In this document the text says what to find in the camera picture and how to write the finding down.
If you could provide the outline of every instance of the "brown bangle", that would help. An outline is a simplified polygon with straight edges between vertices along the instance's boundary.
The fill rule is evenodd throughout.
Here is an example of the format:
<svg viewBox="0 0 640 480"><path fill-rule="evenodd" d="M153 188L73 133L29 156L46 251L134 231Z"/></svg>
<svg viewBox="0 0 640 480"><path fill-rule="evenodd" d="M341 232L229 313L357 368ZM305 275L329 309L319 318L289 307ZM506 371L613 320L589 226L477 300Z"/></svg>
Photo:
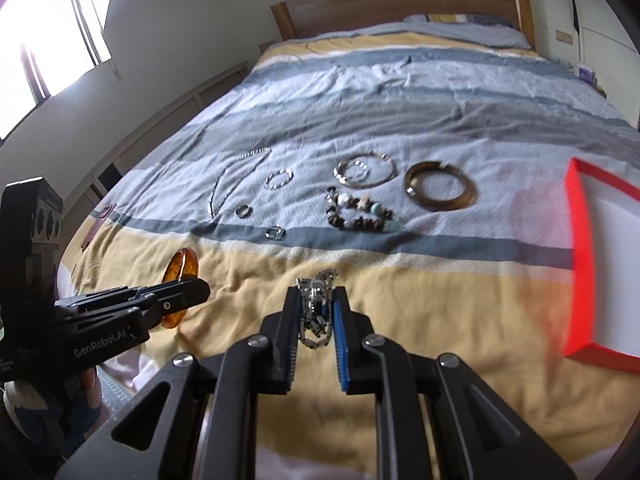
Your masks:
<svg viewBox="0 0 640 480"><path fill-rule="evenodd" d="M449 173L458 179L465 187L464 191L457 197L449 200L434 200L427 197L417 190L418 183L416 176L418 173L427 171L440 171ZM432 211L452 211L454 209L462 209L471 205L476 198L476 186L462 170L459 170L451 164L440 162L439 160L428 160L427 162L419 162L414 164L404 174L404 190L418 205L430 209Z"/></svg>

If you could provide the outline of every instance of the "window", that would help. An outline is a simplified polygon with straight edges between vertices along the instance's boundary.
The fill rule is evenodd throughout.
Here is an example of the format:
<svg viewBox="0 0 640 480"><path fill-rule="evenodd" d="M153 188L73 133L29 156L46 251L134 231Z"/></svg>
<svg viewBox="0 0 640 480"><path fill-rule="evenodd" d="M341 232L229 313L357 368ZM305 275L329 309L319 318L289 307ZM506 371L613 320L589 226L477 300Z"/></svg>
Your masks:
<svg viewBox="0 0 640 480"><path fill-rule="evenodd" d="M8 0L2 6L0 146L35 107L111 58L102 36L108 4Z"/></svg>

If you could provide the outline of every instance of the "beaded bracelet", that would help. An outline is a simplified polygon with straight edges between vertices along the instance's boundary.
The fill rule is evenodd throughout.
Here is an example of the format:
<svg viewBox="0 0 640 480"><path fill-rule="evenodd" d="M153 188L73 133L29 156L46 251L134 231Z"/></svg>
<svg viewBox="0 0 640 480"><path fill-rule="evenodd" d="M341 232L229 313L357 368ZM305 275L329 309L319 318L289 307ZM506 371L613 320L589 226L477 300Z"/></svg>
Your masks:
<svg viewBox="0 0 640 480"><path fill-rule="evenodd" d="M349 193L335 194L335 187L327 188L326 196L329 207L326 209L327 221L330 225L338 229L353 229L356 231L382 231L387 220L393 219L393 211L385 209L380 202L372 202L369 195L365 194L361 198L351 196ZM364 218L360 216L353 220L345 220L338 215L338 206L346 209L358 209L360 211L371 213L378 218Z"/></svg>

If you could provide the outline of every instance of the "red box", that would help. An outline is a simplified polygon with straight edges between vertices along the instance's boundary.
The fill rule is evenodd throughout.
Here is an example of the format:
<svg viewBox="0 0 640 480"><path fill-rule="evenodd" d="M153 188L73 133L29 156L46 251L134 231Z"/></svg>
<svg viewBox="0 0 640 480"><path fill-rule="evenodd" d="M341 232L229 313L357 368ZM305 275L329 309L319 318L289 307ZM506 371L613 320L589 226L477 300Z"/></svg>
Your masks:
<svg viewBox="0 0 640 480"><path fill-rule="evenodd" d="M574 298L562 354L640 373L640 189L572 158Z"/></svg>

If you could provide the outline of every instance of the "brown leather tag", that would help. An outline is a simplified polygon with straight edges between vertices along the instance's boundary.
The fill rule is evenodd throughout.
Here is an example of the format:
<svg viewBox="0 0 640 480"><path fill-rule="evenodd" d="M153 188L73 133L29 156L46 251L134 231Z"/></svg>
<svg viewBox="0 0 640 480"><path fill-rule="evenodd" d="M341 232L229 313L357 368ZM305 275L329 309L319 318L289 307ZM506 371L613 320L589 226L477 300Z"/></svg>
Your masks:
<svg viewBox="0 0 640 480"><path fill-rule="evenodd" d="M91 228L89 229L89 232L84 237L84 240L82 241L82 245L80 245L83 253L84 253L84 250L91 243L91 240L94 239L95 235L97 234L102 224L104 224L104 221L111 214L111 211L115 209L115 207L116 207L115 204L109 204L109 205L106 205L102 211L100 211L98 218L94 220L94 224L91 226Z"/></svg>

